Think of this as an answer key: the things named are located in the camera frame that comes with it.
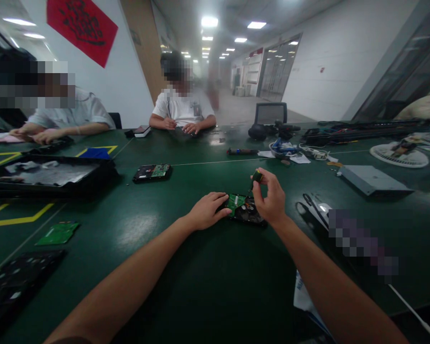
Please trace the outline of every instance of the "white cable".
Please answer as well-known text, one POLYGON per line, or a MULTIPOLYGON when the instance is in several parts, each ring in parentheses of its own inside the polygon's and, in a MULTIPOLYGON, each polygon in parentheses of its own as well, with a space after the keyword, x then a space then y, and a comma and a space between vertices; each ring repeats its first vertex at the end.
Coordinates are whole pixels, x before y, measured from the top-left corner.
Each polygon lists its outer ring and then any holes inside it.
POLYGON ((423 328, 430 333, 430 325, 428 325, 425 321, 422 320, 422 318, 416 313, 416 311, 409 305, 409 303, 406 302, 406 300, 400 295, 400 293, 393 287, 393 285, 388 284, 388 286, 393 290, 393 292, 398 296, 400 300, 403 301, 403 303, 406 305, 406 307, 411 311, 412 314, 420 321, 423 328))

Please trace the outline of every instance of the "white shirt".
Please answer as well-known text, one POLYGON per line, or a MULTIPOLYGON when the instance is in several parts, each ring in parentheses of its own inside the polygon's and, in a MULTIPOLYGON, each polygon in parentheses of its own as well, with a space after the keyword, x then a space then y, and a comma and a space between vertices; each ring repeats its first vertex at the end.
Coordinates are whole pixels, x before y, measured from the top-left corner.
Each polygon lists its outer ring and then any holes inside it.
POLYGON ((188 123, 198 123, 214 115, 214 110, 200 89, 182 97, 173 88, 167 88, 158 96, 153 113, 162 118, 169 116, 179 127, 184 127, 188 123))
POLYGON ((39 108, 29 117, 30 123, 44 128, 79 127, 88 123, 105 123, 116 129, 115 123, 94 93, 75 88, 75 108, 39 108))

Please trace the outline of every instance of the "gray box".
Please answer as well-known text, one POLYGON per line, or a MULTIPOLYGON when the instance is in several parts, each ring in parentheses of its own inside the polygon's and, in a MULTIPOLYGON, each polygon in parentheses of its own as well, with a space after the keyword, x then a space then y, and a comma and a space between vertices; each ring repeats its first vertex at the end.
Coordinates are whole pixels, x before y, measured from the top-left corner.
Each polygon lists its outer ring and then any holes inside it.
POLYGON ((414 192, 373 166, 346 165, 339 172, 368 196, 410 194, 414 192))

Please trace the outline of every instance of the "red object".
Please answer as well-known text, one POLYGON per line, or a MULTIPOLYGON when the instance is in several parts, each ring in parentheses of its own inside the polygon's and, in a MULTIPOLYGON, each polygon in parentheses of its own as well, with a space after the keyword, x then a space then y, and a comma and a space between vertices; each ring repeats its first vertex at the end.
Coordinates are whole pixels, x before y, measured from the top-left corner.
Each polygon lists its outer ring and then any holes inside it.
POLYGON ((92 0, 48 0, 48 24, 105 68, 118 26, 92 0))

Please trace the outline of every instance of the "white polo shirt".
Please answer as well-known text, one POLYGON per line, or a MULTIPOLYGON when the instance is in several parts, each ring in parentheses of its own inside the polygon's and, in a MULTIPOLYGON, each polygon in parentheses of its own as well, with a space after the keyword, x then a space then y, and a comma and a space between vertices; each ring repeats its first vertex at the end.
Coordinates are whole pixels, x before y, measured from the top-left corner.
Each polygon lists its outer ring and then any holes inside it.
POLYGON ((200 89, 194 89, 188 96, 182 97, 173 88, 167 88, 158 96, 153 113, 162 118, 170 117, 179 127, 184 127, 214 115, 214 110, 200 89))

